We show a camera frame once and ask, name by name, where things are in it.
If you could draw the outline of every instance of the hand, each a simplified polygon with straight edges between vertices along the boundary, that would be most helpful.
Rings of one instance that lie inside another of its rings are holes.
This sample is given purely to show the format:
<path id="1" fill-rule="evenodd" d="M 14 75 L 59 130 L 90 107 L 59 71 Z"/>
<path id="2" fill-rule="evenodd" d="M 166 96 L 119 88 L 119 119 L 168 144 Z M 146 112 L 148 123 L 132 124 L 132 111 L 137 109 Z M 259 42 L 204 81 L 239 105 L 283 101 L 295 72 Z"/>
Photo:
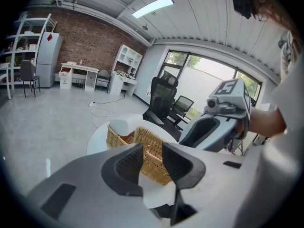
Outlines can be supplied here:
<path id="1" fill-rule="evenodd" d="M 245 128 L 244 128 L 244 120 L 239 120 L 239 121 L 237 122 L 237 125 L 236 125 L 236 127 L 235 127 L 235 130 L 236 130 L 238 133 L 242 133 L 242 132 L 245 130 Z"/>

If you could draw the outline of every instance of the white shelving unit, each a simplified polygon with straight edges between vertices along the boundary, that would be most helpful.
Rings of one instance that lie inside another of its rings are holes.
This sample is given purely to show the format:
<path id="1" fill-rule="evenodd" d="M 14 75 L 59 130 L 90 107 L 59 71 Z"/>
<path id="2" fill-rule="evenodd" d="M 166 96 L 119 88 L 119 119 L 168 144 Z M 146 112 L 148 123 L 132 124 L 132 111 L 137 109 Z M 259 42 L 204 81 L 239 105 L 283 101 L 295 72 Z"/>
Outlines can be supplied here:
<path id="1" fill-rule="evenodd" d="M 9 83 L 11 85 L 11 88 L 14 90 L 14 85 L 21 85 L 23 84 L 22 81 L 15 81 L 14 82 L 14 69 L 20 69 L 19 66 L 15 66 L 15 54 L 19 53 L 35 53 L 34 56 L 34 65 L 36 65 L 37 55 L 39 52 L 39 46 L 41 42 L 41 38 L 43 33 L 47 30 L 47 27 L 52 27 L 54 29 L 57 22 L 54 22 L 51 19 L 51 14 L 48 15 L 47 18 L 28 18 L 28 13 L 25 13 L 22 15 L 22 18 L 19 20 L 16 20 L 13 22 L 13 28 L 18 28 L 16 35 L 12 36 L 6 36 L 7 41 L 13 41 L 13 49 L 12 51 L 3 52 L 1 56 L 4 55 L 11 55 L 11 61 L 10 61 L 10 80 Z M 40 33 L 23 33 L 21 34 L 21 30 L 23 27 L 28 27 L 28 30 L 31 31 L 33 26 L 42 26 Z M 38 39 L 37 46 L 35 50 L 17 50 L 17 43 L 21 39 Z"/>
<path id="2" fill-rule="evenodd" d="M 115 71 L 117 62 L 120 62 L 127 65 L 129 67 L 127 73 L 135 77 L 142 57 L 143 56 L 141 54 L 137 53 L 126 45 L 121 45 L 115 58 L 111 73 Z"/>

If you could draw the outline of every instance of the ceiling light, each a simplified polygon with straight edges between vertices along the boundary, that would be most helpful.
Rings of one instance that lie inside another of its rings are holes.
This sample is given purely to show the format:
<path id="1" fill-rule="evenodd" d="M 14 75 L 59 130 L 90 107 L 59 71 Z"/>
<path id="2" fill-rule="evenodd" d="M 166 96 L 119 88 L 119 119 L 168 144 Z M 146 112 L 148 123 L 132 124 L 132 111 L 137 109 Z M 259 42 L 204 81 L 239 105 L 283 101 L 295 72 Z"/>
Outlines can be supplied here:
<path id="1" fill-rule="evenodd" d="M 132 15 L 138 19 L 139 17 L 141 17 L 147 13 L 150 13 L 154 10 L 157 10 L 157 9 L 160 9 L 160 8 L 172 5 L 172 4 L 174 4 L 174 2 L 172 0 L 156 0 L 148 5 L 144 6 L 143 8 L 137 10 Z"/>

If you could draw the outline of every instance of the white refrigerator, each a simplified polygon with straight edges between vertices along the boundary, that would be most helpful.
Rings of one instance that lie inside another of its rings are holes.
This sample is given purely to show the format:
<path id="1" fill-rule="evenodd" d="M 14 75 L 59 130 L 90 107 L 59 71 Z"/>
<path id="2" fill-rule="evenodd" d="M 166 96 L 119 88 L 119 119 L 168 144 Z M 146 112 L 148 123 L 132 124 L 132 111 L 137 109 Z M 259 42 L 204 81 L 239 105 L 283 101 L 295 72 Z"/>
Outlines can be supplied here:
<path id="1" fill-rule="evenodd" d="M 40 76 L 40 86 L 50 88 L 55 81 L 55 72 L 62 37 L 58 33 L 44 32 L 39 46 L 36 75 Z"/>

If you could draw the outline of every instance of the cable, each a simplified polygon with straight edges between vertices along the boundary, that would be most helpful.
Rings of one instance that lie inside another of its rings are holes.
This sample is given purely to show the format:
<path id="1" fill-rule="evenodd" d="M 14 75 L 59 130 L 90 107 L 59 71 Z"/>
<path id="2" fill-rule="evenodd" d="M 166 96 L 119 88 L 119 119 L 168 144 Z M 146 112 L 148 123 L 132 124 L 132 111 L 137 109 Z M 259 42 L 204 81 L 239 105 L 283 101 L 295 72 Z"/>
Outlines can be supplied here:
<path id="1" fill-rule="evenodd" d="M 108 113 L 109 113 L 109 115 L 105 115 L 105 116 L 98 116 L 98 115 L 96 115 L 96 114 L 94 114 L 94 110 L 95 109 L 104 109 L 104 110 L 106 110 Z M 97 116 L 97 118 L 93 121 L 93 125 L 95 126 L 95 128 L 98 128 L 96 125 L 95 125 L 95 121 L 98 119 L 98 118 L 100 118 L 100 117 L 106 117 L 106 119 L 105 119 L 105 121 L 103 122 L 103 124 L 108 120 L 108 118 L 110 117 L 110 116 L 114 116 L 114 112 L 113 111 L 109 111 L 108 109 L 105 109 L 105 108 L 103 108 L 103 107 L 98 107 L 98 106 L 94 106 L 94 109 L 91 111 L 91 114 L 92 115 L 94 115 L 94 116 Z"/>
<path id="2" fill-rule="evenodd" d="M 120 101 L 120 100 L 123 100 L 123 99 L 125 99 L 125 95 L 123 95 L 123 98 L 120 98 L 116 101 L 108 101 L 108 102 L 104 102 L 104 103 L 98 103 L 98 102 L 93 101 L 93 103 L 103 105 L 103 104 L 107 104 L 107 103 L 117 102 L 117 101 Z"/>
<path id="3" fill-rule="evenodd" d="M 123 100 L 123 99 L 125 99 L 125 95 L 123 95 L 123 98 L 120 98 L 120 99 L 118 99 L 118 100 L 116 100 L 116 101 L 110 101 L 110 102 L 104 102 L 104 103 L 93 102 L 95 105 L 94 105 L 94 109 L 91 111 L 91 114 L 92 114 L 93 116 L 97 116 L 97 118 L 93 121 L 93 125 L 95 126 L 95 128 L 98 128 L 98 127 L 95 125 L 95 121 L 96 121 L 98 118 L 100 118 L 100 117 L 106 117 L 105 121 L 103 122 L 103 124 L 104 124 L 104 123 L 108 120 L 108 118 L 109 118 L 110 116 L 114 116 L 114 112 L 113 112 L 113 111 L 109 111 L 108 109 L 105 109 L 105 108 L 103 108 L 103 107 L 98 107 L 98 106 L 96 106 L 96 104 L 103 105 L 103 104 L 106 104 L 106 103 L 117 102 L 117 101 L 120 101 L 120 100 Z M 103 110 L 106 110 L 106 111 L 109 113 L 109 115 L 102 115 L 102 116 L 96 115 L 96 114 L 94 114 L 94 111 L 95 111 L 96 109 L 103 109 Z"/>

